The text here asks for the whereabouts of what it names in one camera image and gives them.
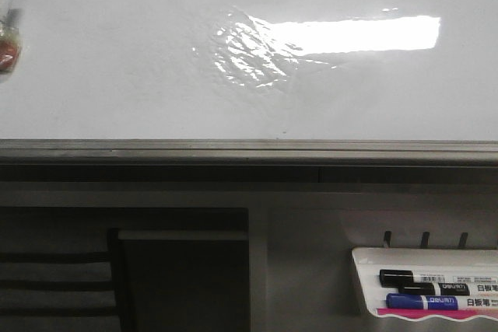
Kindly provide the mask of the black hook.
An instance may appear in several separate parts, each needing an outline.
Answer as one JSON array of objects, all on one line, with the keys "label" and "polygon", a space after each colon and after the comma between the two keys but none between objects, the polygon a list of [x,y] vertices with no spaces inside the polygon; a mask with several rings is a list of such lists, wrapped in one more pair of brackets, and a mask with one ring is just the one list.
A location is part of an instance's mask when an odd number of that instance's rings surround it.
[{"label": "black hook", "polygon": [[429,246],[429,238],[430,238],[430,232],[423,232],[421,241],[420,241],[420,248],[421,249],[427,249]]},{"label": "black hook", "polygon": [[384,237],[383,237],[383,248],[390,248],[391,247],[391,235],[392,231],[387,230],[384,232]]}]

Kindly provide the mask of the black-capped marker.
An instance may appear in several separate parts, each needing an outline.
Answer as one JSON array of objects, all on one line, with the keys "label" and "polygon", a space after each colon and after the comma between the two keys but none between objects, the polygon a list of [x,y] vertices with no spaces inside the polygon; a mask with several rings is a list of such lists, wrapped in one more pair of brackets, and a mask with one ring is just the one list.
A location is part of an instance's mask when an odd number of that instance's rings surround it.
[{"label": "black-capped marker", "polygon": [[497,296],[497,284],[481,283],[409,283],[398,287],[409,295]]},{"label": "black-capped marker", "polygon": [[395,287],[405,283],[497,283],[497,273],[469,271],[413,271],[381,269],[380,283],[383,287]]}]

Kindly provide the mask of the black slatted chair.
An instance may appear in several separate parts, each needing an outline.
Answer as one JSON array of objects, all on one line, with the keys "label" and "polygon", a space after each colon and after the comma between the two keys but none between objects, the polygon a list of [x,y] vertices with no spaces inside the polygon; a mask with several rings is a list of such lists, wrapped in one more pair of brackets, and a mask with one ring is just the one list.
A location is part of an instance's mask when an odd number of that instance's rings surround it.
[{"label": "black slatted chair", "polygon": [[108,280],[27,280],[2,279],[1,289],[27,291],[43,295],[85,295],[90,293],[113,294],[110,306],[8,306],[1,308],[1,316],[32,318],[96,318],[117,317],[121,331],[136,331],[135,311],[129,290],[126,273],[126,260],[123,246],[118,237],[118,229],[107,232],[107,250],[92,253],[2,253],[3,264],[29,265],[75,265],[107,264],[110,268]]}]

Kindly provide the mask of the middle black hook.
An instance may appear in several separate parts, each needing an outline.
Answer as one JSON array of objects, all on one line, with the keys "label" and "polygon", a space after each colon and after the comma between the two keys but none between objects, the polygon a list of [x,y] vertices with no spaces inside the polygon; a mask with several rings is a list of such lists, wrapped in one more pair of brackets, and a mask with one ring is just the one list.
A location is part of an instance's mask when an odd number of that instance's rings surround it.
[{"label": "middle black hook", "polygon": [[421,249],[427,249],[429,246],[429,238],[430,238],[430,232],[423,232],[421,241],[420,241],[420,248]]}]

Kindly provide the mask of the grey whiteboard ledge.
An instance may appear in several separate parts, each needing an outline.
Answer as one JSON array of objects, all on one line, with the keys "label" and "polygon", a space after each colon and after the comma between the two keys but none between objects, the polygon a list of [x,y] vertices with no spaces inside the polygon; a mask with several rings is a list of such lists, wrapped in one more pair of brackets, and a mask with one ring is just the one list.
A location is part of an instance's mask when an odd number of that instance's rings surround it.
[{"label": "grey whiteboard ledge", "polygon": [[464,141],[14,139],[4,181],[497,182],[497,144]]}]

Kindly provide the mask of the white marker with tape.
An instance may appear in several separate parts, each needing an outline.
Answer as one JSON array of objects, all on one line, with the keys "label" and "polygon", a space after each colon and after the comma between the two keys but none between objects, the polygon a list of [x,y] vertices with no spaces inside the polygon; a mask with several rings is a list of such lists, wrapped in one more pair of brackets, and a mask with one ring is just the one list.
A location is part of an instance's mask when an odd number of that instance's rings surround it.
[{"label": "white marker with tape", "polygon": [[1,0],[1,74],[10,74],[20,52],[19,30],[9,18],[13,0]]}]

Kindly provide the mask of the white plastic marker tray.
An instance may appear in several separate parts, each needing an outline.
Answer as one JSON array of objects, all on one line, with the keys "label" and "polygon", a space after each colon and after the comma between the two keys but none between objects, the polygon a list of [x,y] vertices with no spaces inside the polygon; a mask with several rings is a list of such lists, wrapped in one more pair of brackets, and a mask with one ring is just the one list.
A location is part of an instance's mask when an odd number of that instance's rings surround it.
[{"label": "white plastic marker tray", "polygon": [[497,318],[474,316],[455,320],[428,316],[410,320],[402,316],[378,316],[377,309],[388,308],[386,296],[398,286],[383,287],[381,269],[413,271],[469,271],[497,273],[496,250],[428,250],[355,248],[352,251],[355,286],[360,308],[371,331],[496,331]]}]

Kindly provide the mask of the lower black-capped marker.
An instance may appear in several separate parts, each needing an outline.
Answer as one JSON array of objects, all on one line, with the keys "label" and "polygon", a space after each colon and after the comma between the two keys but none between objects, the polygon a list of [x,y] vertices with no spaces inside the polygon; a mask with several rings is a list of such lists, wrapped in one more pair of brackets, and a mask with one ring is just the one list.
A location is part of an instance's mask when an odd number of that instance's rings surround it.
[{"label": "lower black-capped marker", "polygon": [[398,287],[409,295],[497,296],[497,284],[481,283],[409,283]]}]

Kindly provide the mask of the white whiteboard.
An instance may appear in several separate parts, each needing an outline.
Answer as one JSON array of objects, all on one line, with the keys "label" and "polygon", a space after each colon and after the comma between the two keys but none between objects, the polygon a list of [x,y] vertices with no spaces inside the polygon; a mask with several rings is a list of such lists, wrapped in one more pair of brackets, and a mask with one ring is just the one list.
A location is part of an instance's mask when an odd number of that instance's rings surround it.
[{"label": "white whiteboard", "polygon": [[497,138],[497,0],[16,0],[2,138]]}]

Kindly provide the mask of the upper black-capped marker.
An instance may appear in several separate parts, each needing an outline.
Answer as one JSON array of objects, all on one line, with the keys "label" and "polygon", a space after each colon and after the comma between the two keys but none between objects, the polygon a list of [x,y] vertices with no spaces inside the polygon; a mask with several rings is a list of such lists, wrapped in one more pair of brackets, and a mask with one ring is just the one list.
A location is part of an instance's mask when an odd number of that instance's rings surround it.
[{"label": "upper black-capped marker", "polygon": [[405,283],[497,283],[497,273],[469,271],[413,271],[381,269],[380,283],[383,287],[395,287]]}]

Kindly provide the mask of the left black hook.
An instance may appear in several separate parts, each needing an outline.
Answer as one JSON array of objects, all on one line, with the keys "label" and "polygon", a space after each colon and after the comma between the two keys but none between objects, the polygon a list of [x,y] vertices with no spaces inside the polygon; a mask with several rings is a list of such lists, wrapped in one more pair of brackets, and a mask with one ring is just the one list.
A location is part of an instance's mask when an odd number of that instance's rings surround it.
[{"label": "left black hook", "polygon": [[390,248],[391,247],[391,235],[392,231],[387,230],[384,232],[384,237],[383,237],[383,248]]}]

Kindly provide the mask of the blue-capped marker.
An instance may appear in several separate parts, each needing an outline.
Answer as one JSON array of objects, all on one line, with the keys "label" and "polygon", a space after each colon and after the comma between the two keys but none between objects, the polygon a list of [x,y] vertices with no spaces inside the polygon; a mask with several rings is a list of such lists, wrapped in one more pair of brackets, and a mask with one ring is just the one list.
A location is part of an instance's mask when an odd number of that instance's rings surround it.
[{"label": "blue-capped marker", "polygon": [[389,293],[386,304],[391,309],[485,310],[497,311],[497,297],[453,295],[409,295]]}]

